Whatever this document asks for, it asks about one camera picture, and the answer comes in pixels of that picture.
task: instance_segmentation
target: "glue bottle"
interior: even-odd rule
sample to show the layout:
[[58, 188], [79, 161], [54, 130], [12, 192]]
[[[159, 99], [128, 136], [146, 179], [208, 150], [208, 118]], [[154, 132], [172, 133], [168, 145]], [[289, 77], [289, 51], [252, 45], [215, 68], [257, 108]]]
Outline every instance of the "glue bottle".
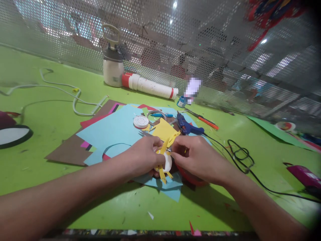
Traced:
[[180, 99], [178, 100], [178, 102], [177, 102], [177, 106], [180, 107], [180, 108], [184, 108], [185, 105], [186, 105], [186, 101], [184, 99], [184, 96], [182, 95], [180, 97]]

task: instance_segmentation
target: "white cylinder container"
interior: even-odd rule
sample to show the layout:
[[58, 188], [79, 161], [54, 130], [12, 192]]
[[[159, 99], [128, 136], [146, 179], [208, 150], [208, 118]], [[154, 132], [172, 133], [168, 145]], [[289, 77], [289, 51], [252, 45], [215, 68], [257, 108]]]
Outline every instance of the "white cylinder container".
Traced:
[[178, 94], [177, 88], [157, 84], [151, 80], [140, 77], [138, 74], [132, 73], [126, 73], [122, 76], [122, 85], [133, 90], [138, 90], [166, 99], [174, 100]]

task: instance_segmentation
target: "white water bottle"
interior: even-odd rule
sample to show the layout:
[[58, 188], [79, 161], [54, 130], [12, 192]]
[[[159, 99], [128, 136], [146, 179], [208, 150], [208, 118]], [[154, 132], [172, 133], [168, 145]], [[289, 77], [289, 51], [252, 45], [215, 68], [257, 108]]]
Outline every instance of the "white water bottle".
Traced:
[[[104, 31], [106, 27], [110, 27], [118, 33], [117, 41], [113, 41], [106, 37], [106, 33]], [[110, 44], [104, 52], [103, 72], [105, 83], [114, 87], [122, 87], [123, 84], [121, 81], [121, 77], [125, 73], [125, 69], [123, 64], [123, 57], [117, 51], [117, 44], [119, 44], [120, 32], [116, 27], [110, 24], [103, 24], [102, 29], [104, 38]]]

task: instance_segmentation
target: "perforated metal sheet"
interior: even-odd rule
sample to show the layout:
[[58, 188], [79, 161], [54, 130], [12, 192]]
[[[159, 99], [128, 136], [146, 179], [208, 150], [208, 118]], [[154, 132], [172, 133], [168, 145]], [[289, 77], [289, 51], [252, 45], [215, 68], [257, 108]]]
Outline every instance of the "perforated metal sheet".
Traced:
[[0, 0], [0, 42], [101, 73], [108, 45], [101, 25], [109, 23], [121, 32], [126, 71], [180, 94], [185, 76], [197, 75], [200, 103], [268, 120], [288, 116], [289, 107], [320, 107], [320, 44], [309, 12], [283, 19], [249, 52], [264, 31], [248, 21], [250, 7], [243, 0]]

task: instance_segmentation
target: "scissors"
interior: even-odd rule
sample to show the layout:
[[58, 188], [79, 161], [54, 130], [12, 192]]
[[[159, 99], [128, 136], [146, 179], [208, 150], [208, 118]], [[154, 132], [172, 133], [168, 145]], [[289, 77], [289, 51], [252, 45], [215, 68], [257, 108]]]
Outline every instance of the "scissors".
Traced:
[[[150, 136], [153, 136], [145, 131], [139, 131], [139, 134], [144, 137], [144, 136], [147, 136], [147, 137], [150, 137]], [[172, 152], [172, 147], [170, 146], [169, 148], [166, 148], [166, 151], [169, 151], [169, 152]]]

